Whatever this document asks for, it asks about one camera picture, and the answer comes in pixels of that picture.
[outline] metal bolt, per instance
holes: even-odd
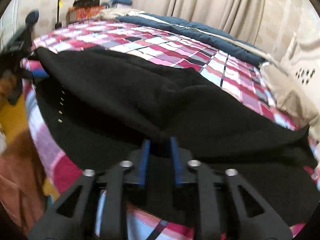
[[[133,163],[131,161],[122,161],[119,163],[119,165],[124,168],[130,168],[133,165]]]
[[[226,174],[228,176],[236,176],[238,174],[238,171],[236,169],[227,169]]]
[[[201,162],[198,160],[190,160],[190,161],[188,161],[188,165],[190,167],[198,167],[201,165]]]
[[[96,173],[94,170],[84,170],[82,174],[86,177],[93,177]]]

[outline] black pole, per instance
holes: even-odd
[[[58,6],[57,6],[57,23],[54,25],[54,28],[55,28],[55,29],[59,29],[59,28],[62,27],[62,23],[59,22],[60,1],[61,1],[61,0],[58,0]]]
[[[61,1],[61,0],[58,0],[57,23],[59,22],[60,1]]]

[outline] pillow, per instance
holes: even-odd
[[[319,111],[303,89],[272,64],[263,65],[260,72],[276,99],[276,107],[288,113],[298,126],[308,124],[310,134],[320,141]]]

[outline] beige blanket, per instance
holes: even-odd
[[[303,89],[271,64],[262,66],[260,72],[276,99],[276,107],[288,113],[297,125],[308,124],[310,134],[320,141],[319,111]]]
[[[291,43],[287,49],[285,56],[279,65],[281,70],[289,74],[290,79],[294,82],[291,85],[296,90],[303,91],[304,95],[309,99],[307,105],[301,105],[301,109],[306,109],[315,114],[314,107],[320,112],[320,37],[314,37],[311,40],[298,39],[294,34]],[[320,141],[319,120],[315,116],[305,118],[310,124],[310,134]],[[320,144],[316,147],[318,161],[320,162]]]
[[[118,16],[125,16],[130,11],[144,13],[144,11],[132,9],[132,8],[110,8],[110,9],[103,9],[101,10],[94,19],[98,20],[115,20]]]

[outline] blue blanket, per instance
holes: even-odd
[[[233,39],[234,41],[239,41],[242,42],[244,44],[247,44],[251,47],[254,47],[252,44],[244,42],[244,41],[240,41],[235,39],[234,37],[232,37],[230,34],[222,31],[222,30],[218,30],[218,29],[214,29],[208,25],[205,24],[201,24],[198,22],[189,22],[186,20],[183,20],[181,18],[177,18],[177,17],[169,17],[169,16],[159,16],[159,15],[155,15],[155,14],[148,14],[145,13],[146,15],[158,18],[162,21],[168,22],[170,24],[177,24],[177,25],[182,25],[185,27],[191,27],[191,28],[197,28],[199,30],[205,31],[205,32],[209,32],[209,33],[214,33],[217,35],[221,35],[221,36],[225,36],[228,37],[230,39]],[[213,37],[211,35],[208,34],[204,34],[201,32],[198,32],[196,30],[192,30],[192,29],[184,29],[178,26],[172,26],[172,25],[168,25],[168,24],[164,24],[164,23],[159,23],[156,21],[152,21],[152,20],[148,20],[148,19],[144,19],[142,17],[139,16],[118,16],[116,18],[117,20],[121,21],[121,22],[127,22],[127,23],[133,23],[133,24],[138,24],[138,25],[143,25],[143,26],[149,26],[152,28],[157,28],[160,30],[165,30],[165,31],[169,31],[169,32],[173,32],[179,35],[183,35],[183,36],[187,36],[190,38],[193,38],[197,41],[201,41],[203,43],[209,44],[217,49],[221,49],[224,52],[230,54],[233,57],[236,57],[240,60],[243,60],[245,62],[248,62],[256,67],[258,67],[259,63],[264,62],[265,59],[254,55],[250,52],[248,52],[245,49],[242,49],[236,45],[233,45],[227,41],[224,41],[222,39]]]

